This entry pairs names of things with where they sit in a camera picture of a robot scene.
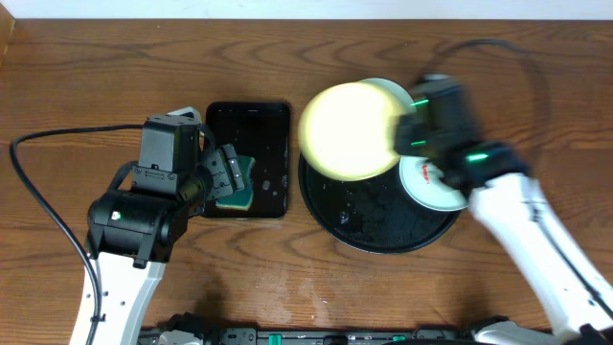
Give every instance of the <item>green sponge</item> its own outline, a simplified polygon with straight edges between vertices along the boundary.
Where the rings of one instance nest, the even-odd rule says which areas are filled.
[[[256,164],[252,157],[238,156],[238,165],[245,178],[245,188],[232,195],[220,197],[215,205],[220,209],[247,211],[253,201],[253,186],[251,185],[251,168]]]

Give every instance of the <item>water droplet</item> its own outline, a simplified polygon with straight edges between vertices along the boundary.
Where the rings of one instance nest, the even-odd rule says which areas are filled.
[[[349,214],[345,211],[341,212],[341,224],[346,224],[349,221]]]

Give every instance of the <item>black tray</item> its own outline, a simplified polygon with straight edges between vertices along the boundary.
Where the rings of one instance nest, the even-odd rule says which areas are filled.
[[[419,249],[437,239],[460,211],[440,212],[419,205],[404,192],[398,165],[357,182],[325,177],[307,163],[298,165],[300,192],[315,220],[339,241],[377,254]]]

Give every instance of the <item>wooden table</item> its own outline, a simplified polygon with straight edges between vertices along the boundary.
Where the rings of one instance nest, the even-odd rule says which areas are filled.
[[[550,122],[533,114],[518,63],[494,48],[462,52],[443,71],[469,87],[488,137],[513,143],[595,265],[613,279],[613,26],[539,21],[19,20],[0,71],[0,338],[64,344],[79,309],[75,250],[10,166],[11,139],[62,127],[140,124],[214,101],[293,106],[290,201],[282,220],[191,221],[145,325],[195,311],[263,328],[405,329],[505,314],[548,328],[496,240],[463,213],[438,241],[378,256],[328,235],[297,184],[295,129],[319,91],[382,77],[406,84],[437,51],[477,37],[535,52],[551,85]],[[138,131],[26,144],[27,173],[79,238],[116,169],[138,157]]]

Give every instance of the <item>white wall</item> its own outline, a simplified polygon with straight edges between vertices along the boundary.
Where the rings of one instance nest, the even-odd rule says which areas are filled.
[[[0,3],[15,18],[613,19],[613,0],[0,0]]]

